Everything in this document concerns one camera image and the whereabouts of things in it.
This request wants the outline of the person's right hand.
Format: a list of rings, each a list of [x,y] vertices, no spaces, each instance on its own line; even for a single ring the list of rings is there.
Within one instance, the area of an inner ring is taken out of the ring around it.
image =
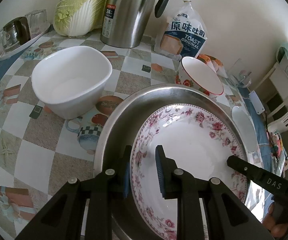
[[[262,225],[271,233],[274,238],[281,238],[287,233],[288,223],[277,223],[277,219],[274,218],[273,212],[275,211],[275,202],[273,202],[269,208],[268,213],[262,220]]]

